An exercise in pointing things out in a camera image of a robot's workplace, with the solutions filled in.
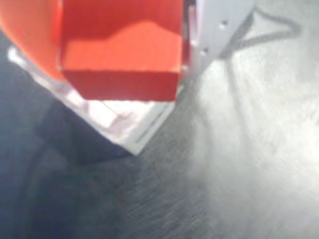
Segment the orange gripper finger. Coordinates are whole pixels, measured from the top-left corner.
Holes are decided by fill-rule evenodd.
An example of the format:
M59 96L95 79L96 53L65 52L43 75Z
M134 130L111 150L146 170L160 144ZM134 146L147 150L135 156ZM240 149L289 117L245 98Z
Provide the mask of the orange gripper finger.
M61 0L2 0L0 29L43 73L66 82L58 63Z

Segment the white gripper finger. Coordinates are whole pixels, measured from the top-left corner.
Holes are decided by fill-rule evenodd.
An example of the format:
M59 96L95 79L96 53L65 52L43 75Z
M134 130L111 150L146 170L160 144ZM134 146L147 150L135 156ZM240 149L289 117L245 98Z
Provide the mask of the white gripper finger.
M183 19L184 81L199 77L226 48L253 11L253 0L186 0Z

